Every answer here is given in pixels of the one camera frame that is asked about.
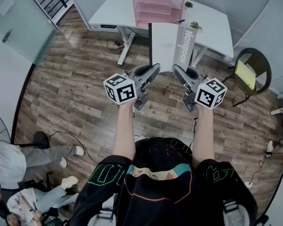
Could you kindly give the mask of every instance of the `white desk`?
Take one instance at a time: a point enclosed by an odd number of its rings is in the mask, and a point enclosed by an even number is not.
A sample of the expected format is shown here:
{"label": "white desk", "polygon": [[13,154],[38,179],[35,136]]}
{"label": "white desk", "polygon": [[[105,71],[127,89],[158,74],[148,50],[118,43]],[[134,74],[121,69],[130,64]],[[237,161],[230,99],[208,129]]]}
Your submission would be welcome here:
{"label": "white desk", "polygon": [[[193,8],[184,9],[183,19],[185,21],[181,25],[188,27],[191,22],[196,21],[203,29],[198,31],[195,41],[202,46],[202,49],[200,51],[194,49],[192,66],[200,61],[208,48],[232,58],[233,44],[227,15],[200,3],[190,2],[193,3]],[[141,28],[135,23],[133,0],[106,0],[89,20],[89,24],[117,25],[125,46],[118,61],[118,64],[122,65],[135,36],[135,33],[132,32],[128,37],[126,27]]]}

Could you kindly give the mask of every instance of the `wooden floor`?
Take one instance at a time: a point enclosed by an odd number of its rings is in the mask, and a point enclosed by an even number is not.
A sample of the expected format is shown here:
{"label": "wooden floor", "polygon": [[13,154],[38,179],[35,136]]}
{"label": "wooden floor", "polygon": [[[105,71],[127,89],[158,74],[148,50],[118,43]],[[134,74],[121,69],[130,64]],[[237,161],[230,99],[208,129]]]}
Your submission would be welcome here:
{"label": "wooden floor", "polygon": [[[89,32],[75,9],[65,16],[41,67],[36,68],[22,101],[16,130],[16,143],[31,142],[33,134],[42,130],[48,135],[60,130],[71,132],[88,149],[91,157],[100,161],[111,154],[117,121],[117,107],[106,96],[103,81],[114,73],[129,71],[136,65],[149,63],[148,39],[135,37],[123,68],[117,66],[119,53],[113,40],[121,40],[118,33]],[[208,56],[197,65],[210,77],[219,80],[228,76],[227,66]],[[223,103],[214,114],[214,141],[216,159],[229,161],[244,181],[250,181],[260,169],[269,140],[278,141],[283,135],[281,116],[271,116],[270,110],[280,105],[275,95],[268,91],[251,97],[246,103],[233,108],[233,103],[244,99],[244,94],[234,81]],[[176,137],[190,144],[194,113],[183,104],[185,88],[171,73],[161,73],[148,86],[148,103],[135,112],[134,133],[147,137]],[[69,135],[56,134],[51,145],[77,142]],[[62,169],[57,163],[43,167],[36,177],[43,178],[44,171],[53,172],[52,183],[59,185],[63,177],[74,175],[79,192],[96,163],[87,155],[74,156]],[[283,155],[266,159],[262,170],[255,174],[254,187],[259,212],[268,205],[283,166]]]}

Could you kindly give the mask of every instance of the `seated person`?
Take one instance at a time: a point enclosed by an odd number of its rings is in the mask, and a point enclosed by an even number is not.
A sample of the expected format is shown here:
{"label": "seated person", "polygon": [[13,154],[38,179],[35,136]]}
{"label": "seated person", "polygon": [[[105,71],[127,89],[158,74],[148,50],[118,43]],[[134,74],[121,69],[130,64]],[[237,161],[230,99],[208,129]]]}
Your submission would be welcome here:
{"label": "seated person", "polygon": [[54,146],[45,150],[20,148],[18,145],[0,141],[0,193],[1,188],[19,188],[18,182],[23,180],[25,173],[34,172],[36,166],[58,161],[63,168],[66,167],[67,162],[64,157],[74,154],[84,155],[84,149],[72,144]]}
{"label": "seated person", "polygon": [[79,193],[70,226],[254,225],[255,199],[229,162],[214,160],[212,110],[196,105],[192,153],[175,138],[134,143],[133,106],[120,105],[113,155]]}
{"label": "seated person", "polygon": [[7,203],[11,212],[7,216],[9,226],[39,226],[42,213],[50,208],[60,208],[76,201],[78,194],[66,195],[65,189],[76,184],[78,179],[74,176],[64,178],[60,186],[49,192],[42,192],[35,188],[24,189],[13,195]]}

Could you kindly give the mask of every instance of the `gray pants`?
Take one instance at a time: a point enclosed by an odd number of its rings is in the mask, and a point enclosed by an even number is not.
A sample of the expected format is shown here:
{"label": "gray pants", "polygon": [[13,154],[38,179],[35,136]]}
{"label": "gray pants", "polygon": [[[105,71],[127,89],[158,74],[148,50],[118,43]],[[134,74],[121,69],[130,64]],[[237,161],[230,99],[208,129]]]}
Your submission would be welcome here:
{"label": "gray pants", "polygon": [[42,166],[53,161],[61,161],[62,157],[70,157],[76,153],[76,148],[73,145],[58,145],[49,149],[37,148],[21,148],[27,168],[34,166]]}
{"label": "gray pants", "polygon": [[34,194],[36,195],[37,209],[42,213],[46,213],[50,208],[60,208],[75,202],[79,195],[66,195],[65,190],[61,186],[57,186],[46,193],[34,188]]}

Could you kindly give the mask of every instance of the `light blue jeans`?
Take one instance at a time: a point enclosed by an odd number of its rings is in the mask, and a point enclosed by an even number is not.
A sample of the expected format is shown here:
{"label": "light blue jeans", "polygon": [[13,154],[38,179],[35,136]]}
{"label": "light blue jeans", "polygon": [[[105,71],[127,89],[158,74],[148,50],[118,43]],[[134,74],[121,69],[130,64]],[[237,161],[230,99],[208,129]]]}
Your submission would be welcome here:
{"label": "light blue jeans", "polygon": [[57,186],[46,193],[34,188],[34,194],[36,195],[37,209],[42,213],[46,213],[50,208],[60,208],[75,202],[79,195],[66,195],[65,190],[61,186]]}

